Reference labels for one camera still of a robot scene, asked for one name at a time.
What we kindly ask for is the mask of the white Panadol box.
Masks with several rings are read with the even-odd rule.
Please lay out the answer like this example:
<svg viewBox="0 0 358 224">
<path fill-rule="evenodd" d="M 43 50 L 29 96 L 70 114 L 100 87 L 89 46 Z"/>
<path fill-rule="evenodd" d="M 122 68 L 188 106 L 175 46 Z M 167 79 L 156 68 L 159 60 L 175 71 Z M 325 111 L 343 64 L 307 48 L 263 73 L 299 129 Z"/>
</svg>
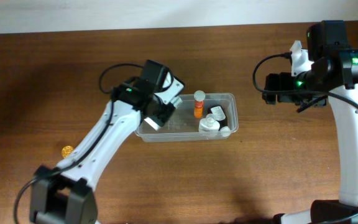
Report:
<svg viewBox="0 0 358 224">
<path fill-rule="evenodd" d="M 146 107 L 144 121 L 154 128 L 154 130 L 158 131 L 169 121 L 182 102 L 182 99 L 177 96 L 171 102 L 165 104 L 160 98 L 155 96 Z"/>
</svg>

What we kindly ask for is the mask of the orange tube white cap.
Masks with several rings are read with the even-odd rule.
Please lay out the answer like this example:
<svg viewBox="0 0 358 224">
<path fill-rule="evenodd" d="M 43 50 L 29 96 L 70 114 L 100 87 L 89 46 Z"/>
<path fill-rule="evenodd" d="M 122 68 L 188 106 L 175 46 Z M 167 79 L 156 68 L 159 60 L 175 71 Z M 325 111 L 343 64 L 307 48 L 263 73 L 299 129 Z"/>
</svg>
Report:
<svg viewBox="0 0 358 224">
<path fill-rule="evenodd" d="M 201 118 L 203 116 L 205 97 L 206 97 L 205 93 L 201 90 L 198 90 L 194 93 L 194 99 L 195 99 L 194 116 L 195 116 L 195 118 Z"/>
</svg>

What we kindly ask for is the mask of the white pump bottle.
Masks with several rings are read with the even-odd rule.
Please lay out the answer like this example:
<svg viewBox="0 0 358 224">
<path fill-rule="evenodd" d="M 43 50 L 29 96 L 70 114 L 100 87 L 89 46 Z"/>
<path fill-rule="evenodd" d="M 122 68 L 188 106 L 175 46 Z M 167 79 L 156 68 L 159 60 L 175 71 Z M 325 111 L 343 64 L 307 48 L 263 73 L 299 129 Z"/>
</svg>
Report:
<svg viewBox="0 0 358 224">
<path fill-rule="evenodd" d="M 214 138 L 220 129 L 220 123 L 216 120 L 214 114 L 207 114 L 200 120 L 198 131 L 207 138 Z"/>
</svg>

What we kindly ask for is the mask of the dark bottle white cap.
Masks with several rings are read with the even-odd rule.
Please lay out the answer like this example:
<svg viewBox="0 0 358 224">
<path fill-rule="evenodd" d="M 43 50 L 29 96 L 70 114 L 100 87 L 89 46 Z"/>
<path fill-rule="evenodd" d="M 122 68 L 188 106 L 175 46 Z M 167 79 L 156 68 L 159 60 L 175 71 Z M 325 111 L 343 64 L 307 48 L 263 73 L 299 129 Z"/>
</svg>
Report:
<svg viewBox="0 0 358 224">
<path fill-rule="evenodd" d="M 224 112 L 224 109 L 220 105 L 214 105 L 208 108 L 208 114 L 213 114 L 216 118 L 216 121 L 220 124 L 219 132 L 223 138 L 229 137 L 231 134 L 231 129 L 228 126 L 228 119 Z"/>
</svg>

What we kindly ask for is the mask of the small orange box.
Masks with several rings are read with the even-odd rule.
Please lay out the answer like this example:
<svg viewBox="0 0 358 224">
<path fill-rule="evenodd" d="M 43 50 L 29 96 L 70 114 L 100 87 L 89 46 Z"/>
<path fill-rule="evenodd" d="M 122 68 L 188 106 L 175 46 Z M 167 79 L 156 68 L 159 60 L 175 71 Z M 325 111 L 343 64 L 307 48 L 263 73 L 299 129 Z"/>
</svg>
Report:
<svg viewBox="0 0 358 224">
<path fill-rule="evenodd" d="M 61 155 L 63 158 L 66 158 L 68 157 L 73 151 L 75 150 L 74 147 L 72 146 L 65 146 L 62 148 L 61 150 Z"/>
</svg>

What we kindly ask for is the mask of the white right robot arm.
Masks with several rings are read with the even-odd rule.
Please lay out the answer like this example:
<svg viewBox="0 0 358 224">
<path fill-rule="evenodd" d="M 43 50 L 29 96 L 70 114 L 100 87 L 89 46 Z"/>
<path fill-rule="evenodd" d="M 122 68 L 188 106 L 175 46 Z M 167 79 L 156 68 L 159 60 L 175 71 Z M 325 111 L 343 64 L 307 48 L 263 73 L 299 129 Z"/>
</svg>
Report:
<svg viewBox="0 0 358 224">
<path fill-rule="evenodd" d="M 358 49 L 348 41 L 344 21 L 321 21 L 283 54 L 291 71 L 271 73 L 261 89 L 264 101 L 292 103 L 298 111 L 329 105 L 336 123 L 341 185 L 336 200 L 315 200 L 310 209 L 281 213 L 273 223 L 358 223 Z"/>
</svg>

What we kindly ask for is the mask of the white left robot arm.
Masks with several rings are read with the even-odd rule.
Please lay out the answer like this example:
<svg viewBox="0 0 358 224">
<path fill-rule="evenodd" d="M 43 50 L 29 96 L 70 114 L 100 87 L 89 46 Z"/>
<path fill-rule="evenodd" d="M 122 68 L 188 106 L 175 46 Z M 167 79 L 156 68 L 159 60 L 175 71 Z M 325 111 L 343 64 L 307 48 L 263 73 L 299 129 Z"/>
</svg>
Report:
<svg viewBox="0 0 358 224">
<path fill-rule="evenodd" d="M 32 223 L 97 223 L 94 192 L 121 144 L 143 123 L 162 128 L 181 104 L 185 84 L 165 65 L 147 60 L 138 77 L 108 91 L 103 115 L 53 169 L 40 166 L 30 181 Z"/>
</svg>

